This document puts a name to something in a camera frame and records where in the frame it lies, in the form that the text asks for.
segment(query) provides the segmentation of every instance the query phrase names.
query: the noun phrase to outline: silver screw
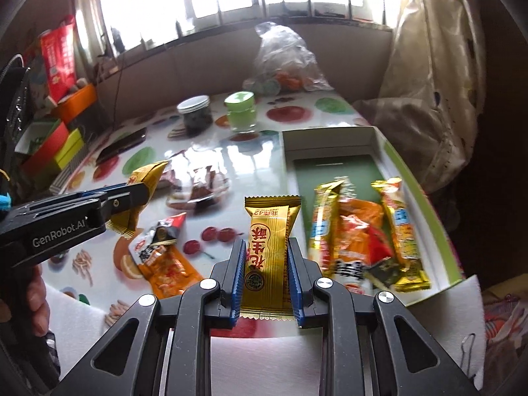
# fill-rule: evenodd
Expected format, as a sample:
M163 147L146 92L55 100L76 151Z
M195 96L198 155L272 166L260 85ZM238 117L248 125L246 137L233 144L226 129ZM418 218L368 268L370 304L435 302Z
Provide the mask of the silver screw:
M156 302L156 297L154 295L143 295L139 298L139 304L142 307L148 307Z
M200 281L200 287L205 290L214 289L216 287L216 280L212 278L206 278Z
M390 304L394 301L394 295L384 290L378 293L378 299L386 304Z
M319 278L317 281L317 285L322 289L328 289L329 287L332 287L332 284L334 284L334 282L326 277Z

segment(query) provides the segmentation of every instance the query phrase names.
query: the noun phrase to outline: triangular cutout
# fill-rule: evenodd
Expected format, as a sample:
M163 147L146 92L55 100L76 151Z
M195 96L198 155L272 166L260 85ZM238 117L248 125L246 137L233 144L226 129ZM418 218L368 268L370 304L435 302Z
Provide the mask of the triangular cutout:
M128 355L132 342L136 336L139 320L131 318L122 327L112 341L106 346L97 358L93 361L93 366L101 371L109 372L115 376L120 376L125 371Z
M416 334L402 317L395 317L394 323L400 336L400 343L409 372L416 373L432 368L438 363L435 353Z

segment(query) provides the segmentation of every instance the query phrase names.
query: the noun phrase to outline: jar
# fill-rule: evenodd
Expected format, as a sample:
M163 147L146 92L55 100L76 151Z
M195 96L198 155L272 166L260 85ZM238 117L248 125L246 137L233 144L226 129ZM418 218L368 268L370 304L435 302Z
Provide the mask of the jar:
M234 132L254 132L257 123L255 97L253 92L235 92L224 100L228 108L228 120Z
M176 106L183 117L183 124L189 137L196 137L213 124L213 116L207 95L199 95L182 101Z

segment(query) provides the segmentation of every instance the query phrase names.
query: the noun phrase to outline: metal hook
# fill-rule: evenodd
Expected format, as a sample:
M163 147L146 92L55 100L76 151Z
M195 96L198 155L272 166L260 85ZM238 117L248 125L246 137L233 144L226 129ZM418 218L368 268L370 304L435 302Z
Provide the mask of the metal hook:
M466 351L466 342L471 338L471 344L469 345L469 350ZM460 348L462 350L462 359L460 360L460 369L462 369L462 371L466 374L466 376L470 379L470 380L473 380L474 376L473 377L470 377L469 376L469 368L471 366L471 353L473 352L473 345L475 343L475 338L476 338L476 335L474 332L471 332L468 336L466 336L462 342L460 343ZM466 358L466 354L467 354L467 368L466 370L464 370L464 359Z

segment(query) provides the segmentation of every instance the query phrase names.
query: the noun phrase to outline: green lid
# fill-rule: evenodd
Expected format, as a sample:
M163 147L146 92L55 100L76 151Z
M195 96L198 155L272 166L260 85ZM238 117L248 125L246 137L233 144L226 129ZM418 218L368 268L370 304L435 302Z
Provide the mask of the green lid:
M244 111L255 105L255 97L253 92L235 92L224 100L224 104L231 111Z

